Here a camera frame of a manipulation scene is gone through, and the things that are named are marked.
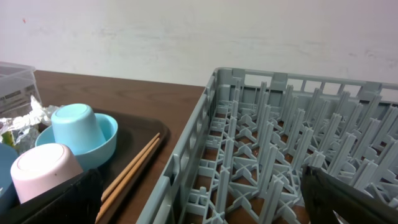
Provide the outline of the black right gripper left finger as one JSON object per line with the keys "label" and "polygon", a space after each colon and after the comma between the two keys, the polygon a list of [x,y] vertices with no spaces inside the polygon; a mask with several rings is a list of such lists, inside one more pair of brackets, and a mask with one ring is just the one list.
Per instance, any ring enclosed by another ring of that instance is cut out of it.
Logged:
{"label": "black right gripper left finger", "polygon": [[1,214],[1,224],[94,223],[102,193],[102,176],[90,169]]}

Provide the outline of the foil wrapper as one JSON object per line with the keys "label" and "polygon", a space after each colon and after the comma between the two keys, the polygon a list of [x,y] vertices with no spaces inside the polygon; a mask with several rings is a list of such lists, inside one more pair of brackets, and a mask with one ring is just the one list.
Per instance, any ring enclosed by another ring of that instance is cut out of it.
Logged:
{"label": "foil wrapper", "polygon": [[33,96],[30,96],[31,110],[15,118],[1,118],[1,143],[11,146],[18,155],[32,149],[35,146],[40,131],[39,125],[50,126],[51,115],[59,109],[50,105],[43,107]]}

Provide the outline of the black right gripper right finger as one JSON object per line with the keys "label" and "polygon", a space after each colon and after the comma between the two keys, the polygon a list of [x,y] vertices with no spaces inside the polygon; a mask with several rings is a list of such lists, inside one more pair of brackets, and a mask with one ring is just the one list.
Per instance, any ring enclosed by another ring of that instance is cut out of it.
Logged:
{"label": "black right gripper right finger", "polygon": [[310,221],[397,223],[397,210],[330,176],[318,167],[303,168],[301,191]]}

